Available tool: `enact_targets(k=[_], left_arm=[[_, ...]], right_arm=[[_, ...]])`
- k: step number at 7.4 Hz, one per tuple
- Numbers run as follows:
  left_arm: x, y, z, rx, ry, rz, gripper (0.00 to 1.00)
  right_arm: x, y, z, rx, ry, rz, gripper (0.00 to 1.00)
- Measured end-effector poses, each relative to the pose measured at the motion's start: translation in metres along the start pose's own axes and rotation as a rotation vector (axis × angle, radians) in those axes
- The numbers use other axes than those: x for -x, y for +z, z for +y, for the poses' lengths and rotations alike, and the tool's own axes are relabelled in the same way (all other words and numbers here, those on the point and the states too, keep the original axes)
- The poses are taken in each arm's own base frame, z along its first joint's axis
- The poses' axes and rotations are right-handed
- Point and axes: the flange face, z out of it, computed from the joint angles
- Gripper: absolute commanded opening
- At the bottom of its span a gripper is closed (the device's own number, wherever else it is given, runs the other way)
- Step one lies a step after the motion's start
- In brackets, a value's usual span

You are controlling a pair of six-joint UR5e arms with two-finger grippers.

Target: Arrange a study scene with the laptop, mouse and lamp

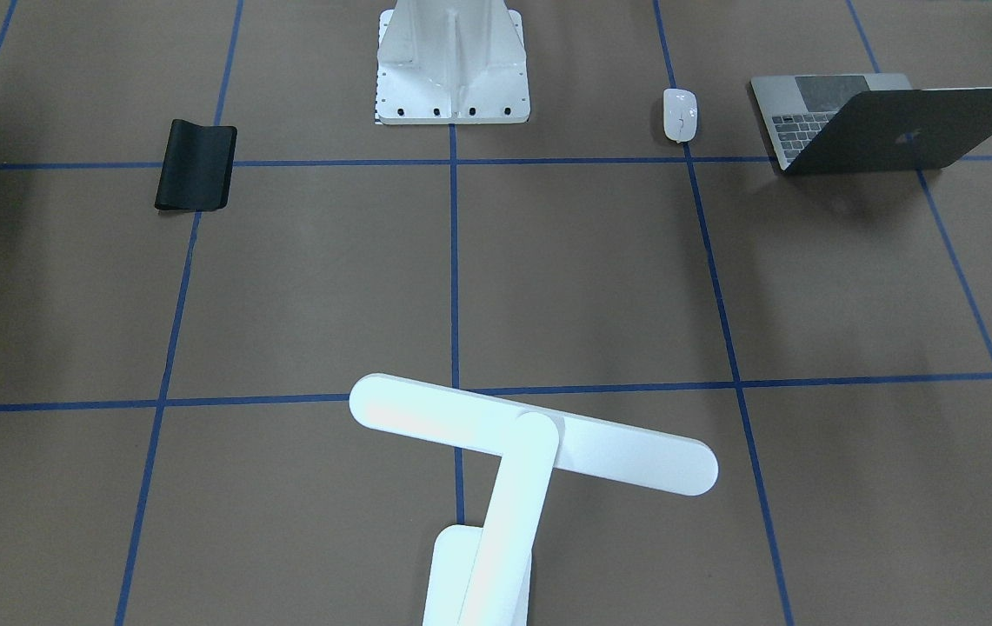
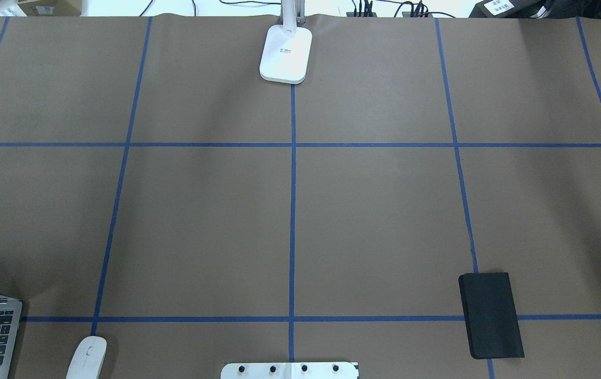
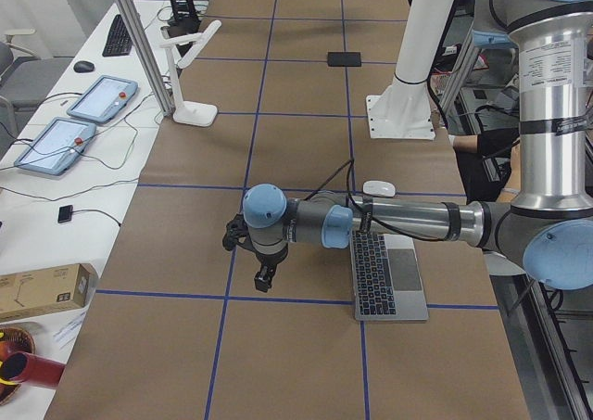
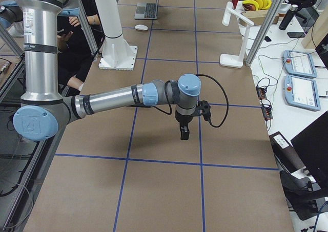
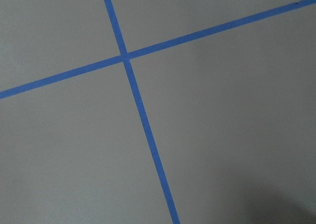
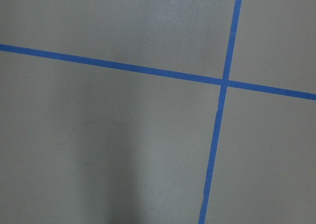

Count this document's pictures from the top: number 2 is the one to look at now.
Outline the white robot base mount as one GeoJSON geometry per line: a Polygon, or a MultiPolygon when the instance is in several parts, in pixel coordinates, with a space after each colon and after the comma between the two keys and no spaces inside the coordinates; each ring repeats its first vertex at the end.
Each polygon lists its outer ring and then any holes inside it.
{"type": "Polygon", "coordinates": [[[224,365],[221,378],[359,378],[353,362],[257,362],[224,365]]]}

